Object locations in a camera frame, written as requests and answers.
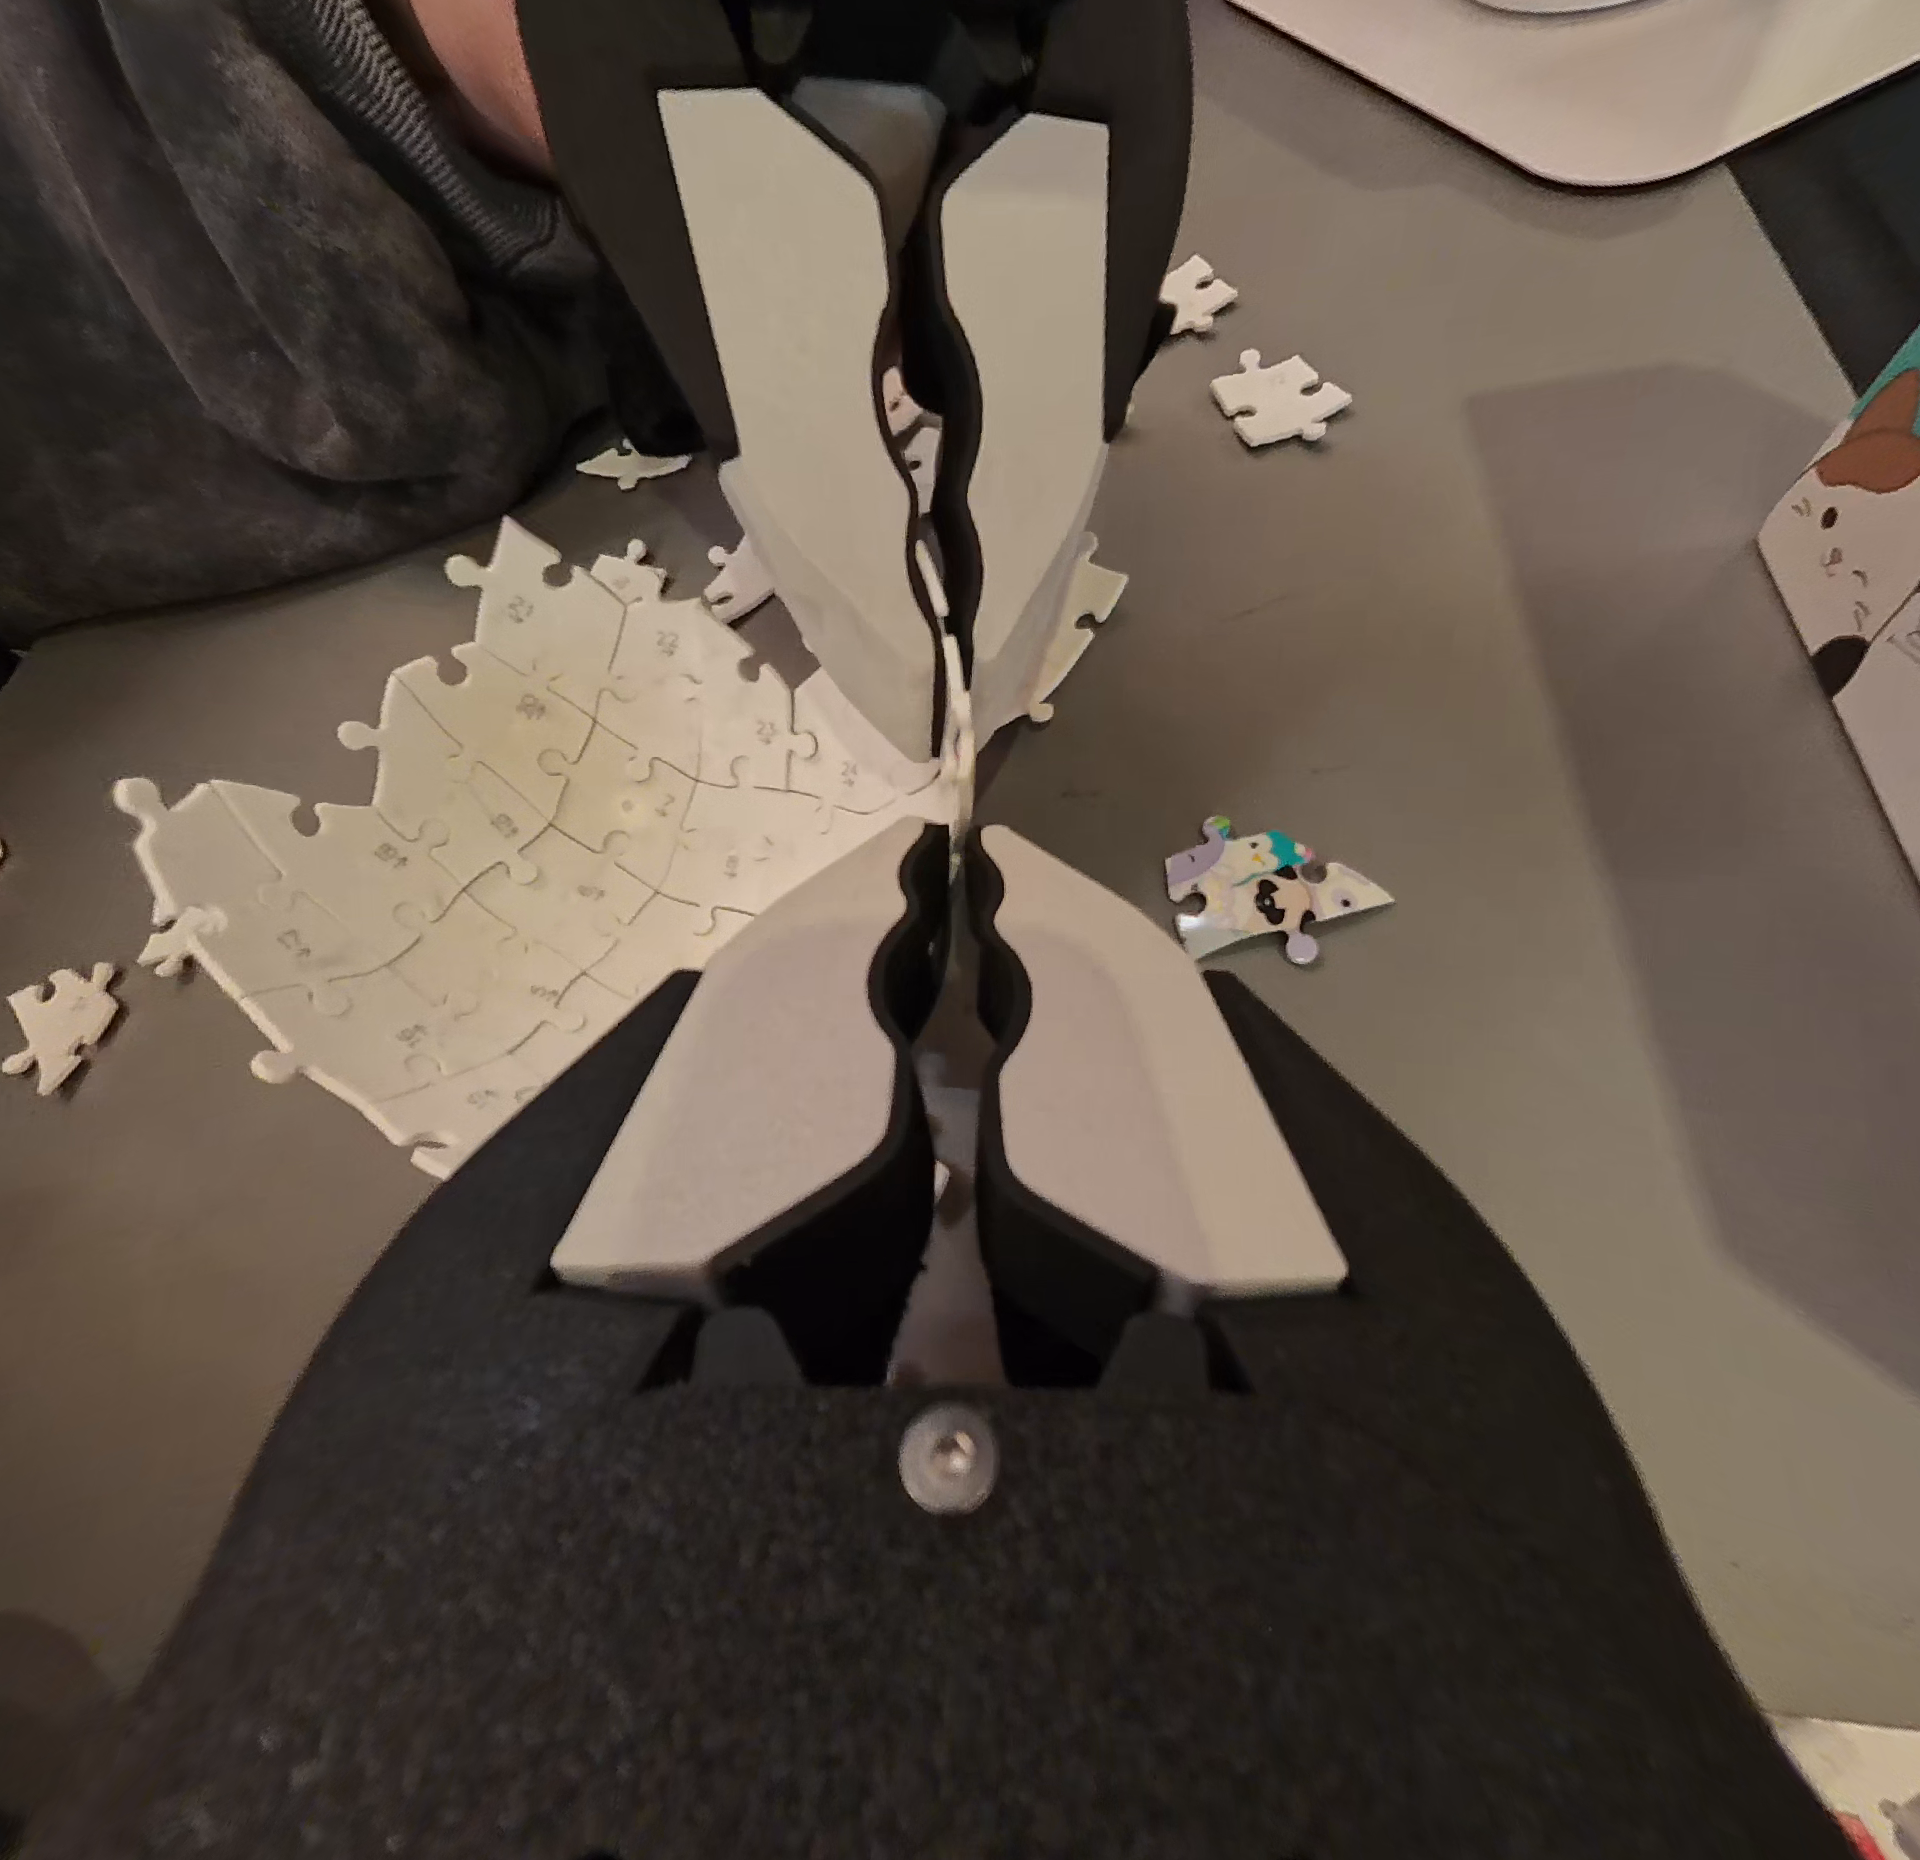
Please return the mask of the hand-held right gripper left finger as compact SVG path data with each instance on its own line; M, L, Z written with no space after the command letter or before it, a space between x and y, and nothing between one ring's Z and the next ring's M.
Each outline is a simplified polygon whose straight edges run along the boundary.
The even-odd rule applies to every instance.
M707 962L553 1250L564 1285L707 1299L919 1111L949 830L894 821Z

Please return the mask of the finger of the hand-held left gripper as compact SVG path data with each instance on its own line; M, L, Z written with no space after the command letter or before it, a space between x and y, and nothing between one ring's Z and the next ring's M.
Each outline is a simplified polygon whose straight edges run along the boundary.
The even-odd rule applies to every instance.
M947 735L965 528L886 424L901 261L947 110L925 86L662 90L659 125L719 361L719 476L807 648L904 758Z
M941 491L974 530L972 706L1004 728L1054 691L1087 525L1106 468L1106 273L1111 136L1097 122L1023 116L944 191L941 286L975 388L961 437L953 397L919 440L919 528L941 551L955 606L967 576L947 551Z

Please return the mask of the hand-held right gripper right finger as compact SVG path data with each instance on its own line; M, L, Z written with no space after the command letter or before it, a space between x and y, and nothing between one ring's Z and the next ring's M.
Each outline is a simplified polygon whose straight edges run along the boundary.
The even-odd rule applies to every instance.
M972 842L999 888L981 948L1028 995L997 1090L1016 1192L1176 1296L1337 1289L1348 1258L1190 957L1016 830Z

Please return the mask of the colourful printed puzzle piece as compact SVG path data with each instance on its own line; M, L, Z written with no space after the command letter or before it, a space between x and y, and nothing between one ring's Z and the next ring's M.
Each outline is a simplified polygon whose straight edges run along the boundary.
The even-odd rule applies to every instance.
M1228 816L1207 816L1199 842L1166 858L1163 881L1174 931L1197 962L1272 937L1284 961L1312 967L1318 931L1394 904L1353 867L1284 832L1238 834Z

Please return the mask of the partly built white puzzle ball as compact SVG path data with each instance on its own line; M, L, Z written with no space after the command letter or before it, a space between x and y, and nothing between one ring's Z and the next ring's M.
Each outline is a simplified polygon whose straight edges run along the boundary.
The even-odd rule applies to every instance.
M515 519L451 556L450 663L387 676L365 805L234 780L112 786L154 930L220 909L199 962L307 1079L450 1178L664 980L952 782L872 735L828 670L792 688L640 540L589 568Z

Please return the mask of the person's left forearm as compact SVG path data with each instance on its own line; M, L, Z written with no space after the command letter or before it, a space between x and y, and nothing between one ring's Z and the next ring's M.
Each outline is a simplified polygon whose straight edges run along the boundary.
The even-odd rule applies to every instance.
M616 416L607 264L404 0L2 24L5 663L439 543Z

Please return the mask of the colourful puzzle ball box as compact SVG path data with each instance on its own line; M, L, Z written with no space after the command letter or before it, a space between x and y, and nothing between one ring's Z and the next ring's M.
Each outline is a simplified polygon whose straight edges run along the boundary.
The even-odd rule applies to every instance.
M1915 335L1767 514L1756 549L1874 798L1915 870Z

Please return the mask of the puzzle instruction leaflet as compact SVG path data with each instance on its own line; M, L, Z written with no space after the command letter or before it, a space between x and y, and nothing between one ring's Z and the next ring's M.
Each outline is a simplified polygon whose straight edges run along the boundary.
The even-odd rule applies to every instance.
M1863 1858L1919 1858L1919 1730L1773 1715L1801 1777Z

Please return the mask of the white stand with base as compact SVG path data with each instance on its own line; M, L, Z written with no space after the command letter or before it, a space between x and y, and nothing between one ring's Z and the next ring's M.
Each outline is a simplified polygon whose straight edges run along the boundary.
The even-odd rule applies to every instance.
M1915 68L1919 0L1225 0L1549 183L1644 189Z

